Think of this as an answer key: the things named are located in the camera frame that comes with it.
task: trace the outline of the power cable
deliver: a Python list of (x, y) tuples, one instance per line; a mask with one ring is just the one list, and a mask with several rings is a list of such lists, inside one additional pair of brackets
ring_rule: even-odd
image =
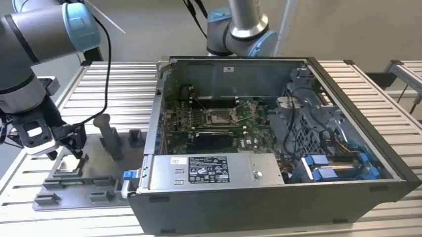
[(107, 75), (106, 75), (106, 89), (104, 89), (104, 107), (90, 118), (87, 118), (82, 122), (73, 124), (75, 127), (84, 125), (87, 122), (90, 122), (92, 119), (95, 119), (99, 115), (102, 115), (104, 113), (104, 111), (107, 110), (107, 107), (108, 107), (108, 82), (110, 82), (110, 71), (111, 71), (111, 39), (110, 39), (110, 34), (108, 34), (108, 31), (107, 31), (104, 25), (102, 24), (102, 22), (98, 20), (98, 18), (95, 16), (94, 16), (94, 19), (95, 19), (96, 23), (99, 24), (99, 26), (102, 27), (102, 29), (104, 30), (106, 37), (107, 37), (107, 43), (108, 43), (108, 63), (107, 63)]
[(409, 87), (409, 85), (405, 86), (405, 89), (403, 89), (403, 91), (402, 91), (402, 94), (401, 94), (401, 96), (398, 97), (397, 103), (401, 102), (401, 99), (402, 99), (402, 97), (403, 97), (405, 91), (407, 90), (407, 87)]
[(188, 10), (190, 13), (191, 13), (191, 16), (192, 16), (192, 18), (194, 18), (194, 21), (195, 21), (195, 23), (196, 23), (196, 26), (198, 26), (200, 32), (203, 33), (204, 37), (207, 38), (207, 34), (206, 34), (206, 32), (204, 32), (204, 30), (203, 30), (203, 27), (200, 26), (199, 21), (198, 21), (198, 18), (196, 18), (196, 11), (195, 11), (195, 7), (194, 7), (191, 1), (190, 1), (190, 0), (183, 0), (183, 3), (184, 3), (184, 5), (186, 5), (187, 10)]

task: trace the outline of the white component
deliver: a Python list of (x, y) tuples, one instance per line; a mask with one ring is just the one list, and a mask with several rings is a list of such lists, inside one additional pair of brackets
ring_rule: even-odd
[(172, 157), (170, 164), (187, 164), (187, 157)]

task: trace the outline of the metal case panel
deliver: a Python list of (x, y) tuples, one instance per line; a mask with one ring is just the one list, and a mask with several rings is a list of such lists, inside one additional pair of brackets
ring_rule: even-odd
[(147, 234), (191, 234), (355, 222), (397, 201), (403, 182), (140, 194), (128, 201)]
[[(211, 163), (196, 166), (204, 169), (207, 176), (207, 179), (200, 181), (203, 175), (196, 175), (200, 171), (196, 167), (190, 168), (192, 159), (208, 158), (212, 161), (220, 157), (224, 159), (222, 166), (216, 162), (214, 163), (216, 165)], [(222, 179), (224, 182), (214, 181), (212, 177), (219, 174), (227, 177)], [(168, 155), (154, 158), (150, 190), (238, 189), (278, 186), (283, 183), (274, 154)]]
[(194, 191), (139, 189), (128, 201), (146, 233), (191, 234), (353, 223), (378, 204), (398, 201), (419, 186), (417, 175), (314, 58), (178, 57), (172, 60), (175, 63), (187, 60), (191, 64), (195, 60), (202, 61), (200, 64), (210, 60), (210, 64), (218, 62), (219, 66), (242, 62), (306, 62), (327, 96), (334, 98), (371, 148), (391, 166), (390, 172), (395, 179), (280, 185), (270, 188), (236, 187), (228, 190), (212, 190), (207, 187)]

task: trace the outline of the motherboard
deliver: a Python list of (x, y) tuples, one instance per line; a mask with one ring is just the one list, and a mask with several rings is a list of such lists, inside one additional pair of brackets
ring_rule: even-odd
[(274, 153), (280, 145), (264, 104), (254, 98), (168, 101), (164, 110), (168, 154)]

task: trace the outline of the slotted aluminum table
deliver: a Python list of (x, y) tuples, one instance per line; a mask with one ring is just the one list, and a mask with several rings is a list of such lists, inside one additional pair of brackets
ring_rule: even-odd
[[(355, 65), (321, 61), (363, 115), (422, 178), (422, 127)], [(82, 121), (104, 103), (107, 64), (82, 67), (57, 106), (68, 123)], [(114, 62), (110, 80), (111, 125), (119, 131), (146, 130), (156, 85), (155, 63)], [(92, 124), (88, 133), (99, 133)], [(0, 235), (21, 236), (144, 236), (130, 207), (35, 212), (32, 201), (53, 161), (24, 152), (0, 181)], [(195, 237), (274, 236), (418, 236), (422, 234), (422, 188), (399, 202), (381, 204), (354, 224), (192, 235)]]

